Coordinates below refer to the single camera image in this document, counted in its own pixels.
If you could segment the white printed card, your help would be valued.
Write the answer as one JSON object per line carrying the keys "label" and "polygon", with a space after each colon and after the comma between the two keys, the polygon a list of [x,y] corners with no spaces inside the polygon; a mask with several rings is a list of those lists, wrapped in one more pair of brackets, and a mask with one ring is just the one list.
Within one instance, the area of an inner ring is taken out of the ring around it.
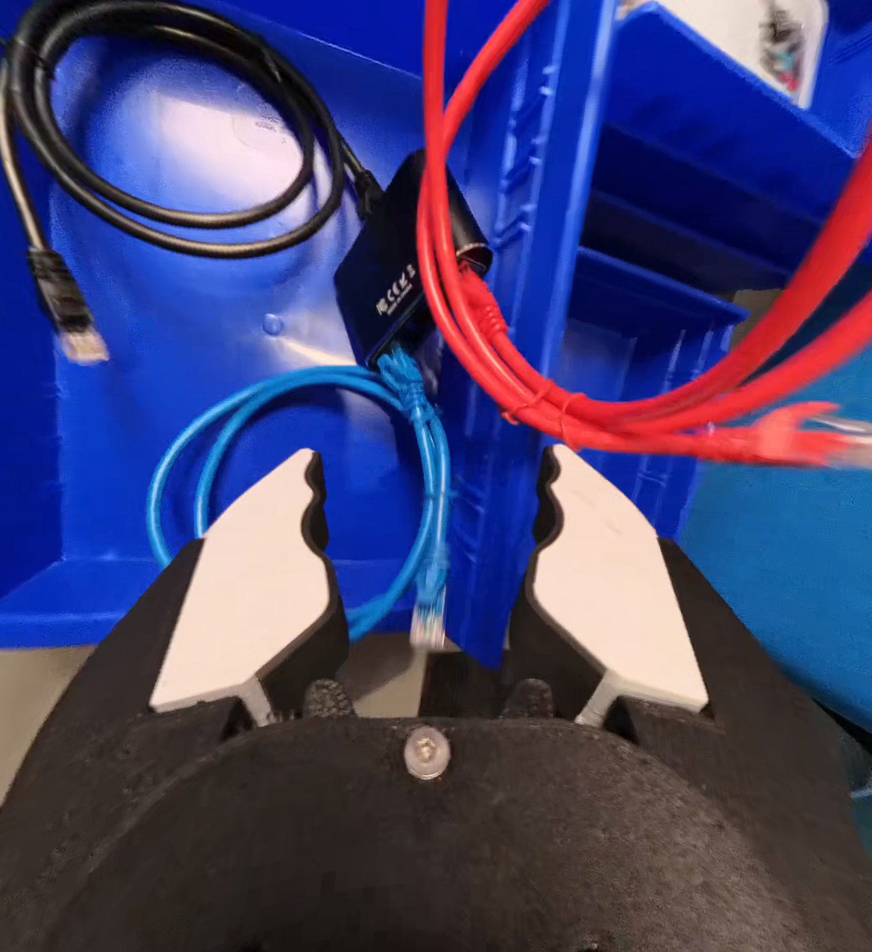
{"label": "white printed card", "polygon": [[829,24],[825,1],[662,1],[662,7],[801,109]]}

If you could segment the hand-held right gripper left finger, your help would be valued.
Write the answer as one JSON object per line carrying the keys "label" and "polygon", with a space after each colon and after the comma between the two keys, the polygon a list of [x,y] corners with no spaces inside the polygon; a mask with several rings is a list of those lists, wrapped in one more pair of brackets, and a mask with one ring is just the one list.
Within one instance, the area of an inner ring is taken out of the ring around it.
{"label": "hand-held right gripper left finger", "polygon": [[302,714],[311,684],[334,678],[349,631],[325,498],[321,454],[301,449],[204,530],[152,711],[236,700],[266,726]]}

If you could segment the black ethernet hub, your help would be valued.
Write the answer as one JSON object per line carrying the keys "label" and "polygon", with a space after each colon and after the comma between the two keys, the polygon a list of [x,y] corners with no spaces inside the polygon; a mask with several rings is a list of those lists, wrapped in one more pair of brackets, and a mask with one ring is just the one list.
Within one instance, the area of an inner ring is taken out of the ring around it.
{"label": "black ethernet hub", "polygon": [[425,170],[424,149],[406,157],[334,273],[354,357],[371,370],[394,348],[413,354],[435,329],[416,244]]}

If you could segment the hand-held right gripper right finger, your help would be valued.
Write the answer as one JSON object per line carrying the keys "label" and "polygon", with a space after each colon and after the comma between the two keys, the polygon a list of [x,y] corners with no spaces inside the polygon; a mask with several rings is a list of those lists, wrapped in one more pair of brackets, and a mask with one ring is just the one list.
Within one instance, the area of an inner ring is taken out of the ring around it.
{"label": "hand-held right gripper right finger", "polygon": [[699,715],[704,676],[658,536],[564,445],[543,453],[535,547],[517,595],[517,682],[560,720],[602,726],[621,700]]}

